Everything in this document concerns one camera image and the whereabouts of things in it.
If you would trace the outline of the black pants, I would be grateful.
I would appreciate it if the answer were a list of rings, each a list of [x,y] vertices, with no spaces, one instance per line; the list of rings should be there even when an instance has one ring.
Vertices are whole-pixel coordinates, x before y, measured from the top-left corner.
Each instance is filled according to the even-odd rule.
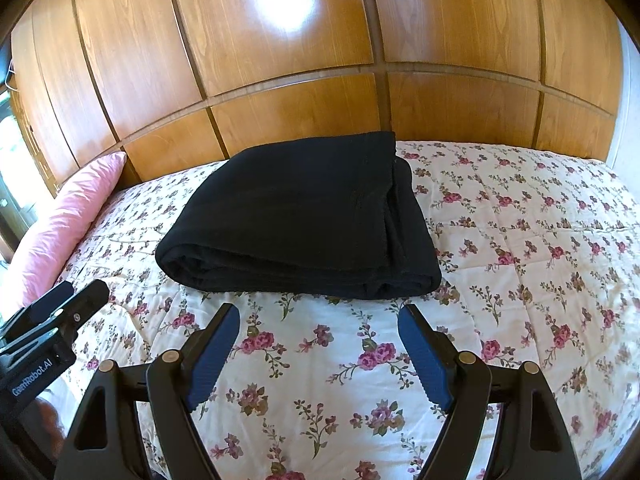
[[[423,296],[442,281],[390,131],[236,154],[195,190],[155,259],[202,292],[377,300]]]

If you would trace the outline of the pink pillow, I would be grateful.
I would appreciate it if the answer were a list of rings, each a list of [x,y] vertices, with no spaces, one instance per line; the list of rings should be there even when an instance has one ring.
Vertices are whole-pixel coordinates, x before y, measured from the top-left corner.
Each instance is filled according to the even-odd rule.
[[[111,196],[127,155],[114,152],[70,177],[26,232],[1,278],[1,313],[10,316],[51,289],[65,263]]]

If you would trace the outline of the wooden framed window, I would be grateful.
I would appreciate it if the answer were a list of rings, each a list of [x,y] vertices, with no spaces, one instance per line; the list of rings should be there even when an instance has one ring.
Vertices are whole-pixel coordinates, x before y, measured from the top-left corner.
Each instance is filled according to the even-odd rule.
[[[22,238],[52,204],[17,120],[9,88],[1,89],[1,252],[13,258]]]

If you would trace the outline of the floral bed quilt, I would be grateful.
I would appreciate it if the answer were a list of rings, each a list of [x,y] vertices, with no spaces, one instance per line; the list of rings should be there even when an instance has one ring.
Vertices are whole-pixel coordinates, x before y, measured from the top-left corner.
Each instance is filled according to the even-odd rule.
[[[490,365],[537,363],[582,475],[603,477],[639,423],[639,207],[602,162],[498,145],[401,142],[442,269],[416,305]],[[110,300],[44,395],[72,423],[106,359],[139,364],[205,326],[222,295],[186,288],[154,250],[207,164],[112,197],[68,260]],[[226,479],[413,479],[444,415],[397,333],[398,299],[238,292],[241,330],[194,422]]]

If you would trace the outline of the wooden wardrobe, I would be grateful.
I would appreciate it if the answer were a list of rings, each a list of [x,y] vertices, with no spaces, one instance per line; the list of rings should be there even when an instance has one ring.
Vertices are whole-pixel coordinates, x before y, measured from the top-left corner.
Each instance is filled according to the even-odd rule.
[[[392,130],[605,159],[623,49],[604,0],[28,0],[1,77],[50,190],[304,136]]]

